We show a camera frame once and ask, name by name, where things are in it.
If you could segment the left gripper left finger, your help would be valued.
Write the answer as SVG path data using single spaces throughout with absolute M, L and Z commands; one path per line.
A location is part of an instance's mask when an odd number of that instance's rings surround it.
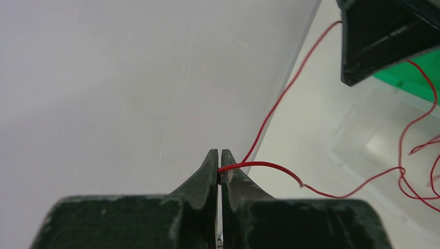
M 68 196 L 31 248 L 216 248 L 218 151 L 166 195 Z

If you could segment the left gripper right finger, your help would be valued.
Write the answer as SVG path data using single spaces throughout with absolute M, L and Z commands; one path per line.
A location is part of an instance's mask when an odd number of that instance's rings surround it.
M 242 170 L 221 173 L 224 248 L 391 248 L 357 199 L 276 199 Z

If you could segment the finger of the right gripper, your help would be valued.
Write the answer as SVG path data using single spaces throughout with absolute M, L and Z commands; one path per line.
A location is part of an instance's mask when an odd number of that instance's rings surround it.
M 439 1 L 337 1 L 341 10 L 341 81 L 369 76 L 439 48 Z

